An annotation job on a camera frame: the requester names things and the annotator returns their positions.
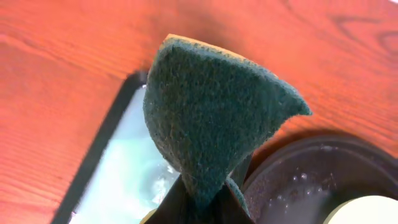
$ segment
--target scouring pad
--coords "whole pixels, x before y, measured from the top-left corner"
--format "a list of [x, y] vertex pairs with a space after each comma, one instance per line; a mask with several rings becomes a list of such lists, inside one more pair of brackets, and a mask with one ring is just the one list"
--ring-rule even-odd
[[185, 37], [165, 39], [147, 78], [150, 136], [181, 172], [197, 211], [209, 206], [239, 162], [298, 114], [311, 111], [270, 71]]

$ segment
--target soapy water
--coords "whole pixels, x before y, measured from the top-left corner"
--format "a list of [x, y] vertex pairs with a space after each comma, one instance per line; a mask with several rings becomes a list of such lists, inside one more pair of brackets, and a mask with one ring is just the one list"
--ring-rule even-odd
[[283, 189], [262, 208], [256, 223], [297, 224], [322, 223], [322, 205], [331, 199], [330, 186], [314, 186], [306, 173], [292, 177], [292, 188]]

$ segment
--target orange wooden surface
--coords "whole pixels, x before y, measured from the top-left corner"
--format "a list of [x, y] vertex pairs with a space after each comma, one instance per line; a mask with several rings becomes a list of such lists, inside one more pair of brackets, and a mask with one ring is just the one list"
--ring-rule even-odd
[[254, 166], [330, 131], [398, 157], [388, 0], [2, 0], [0, 12], [0, 223], [50, 221], [126, 74], [150, 67], [168, 33], [241, 54], [308, 101], [315, 114], [285, 123]]

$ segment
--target black object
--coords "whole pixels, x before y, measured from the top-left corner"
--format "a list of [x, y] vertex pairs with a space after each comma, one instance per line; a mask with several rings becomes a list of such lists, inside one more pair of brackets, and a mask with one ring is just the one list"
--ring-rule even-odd
[[210, 204], [211, 215], [205, 221], [189, 216], [194, 206], [180, 175], [145, 224], [254, 224], [226, 184]]
[[[82, 161], [75, 178], [73, 179], [69, 189], [67, 190], [58, 210], [53, 217], [51, 223], [53, 224], [67, 224], [74, 209], [79, 204], [81, 197], [83, 196], [86, 186], [88, 185], [91, 177], [93, 176], [98, 163], [100, 162], [103, 151], [106, 149], [108, 141], [112, 138], [116, 127], [122, 118], [124, 111], [128, 107], [131, 98], [135, 92], [146, 84], [147, 72], [137, 71], [132, 75], [129, 75], [121, 86], [121, 89], [116, 96], [108, 114], [105, 117], [101, 127], [99, 128], [97, 135], [91, 144], [84, 160]], [[239, 173], [239, 180], [233, 179], [239, 182], [239, 187], [243, 182], [244, 176], [247, 172], [247, 166], [250, 163], [251, 157], [243, 161], [235, 170]]]
[[353, 137], [304, 139], [266, 159], [243, 193], [258, 224], [319, 224], [354, 198], [398, 199], [398, 161]]

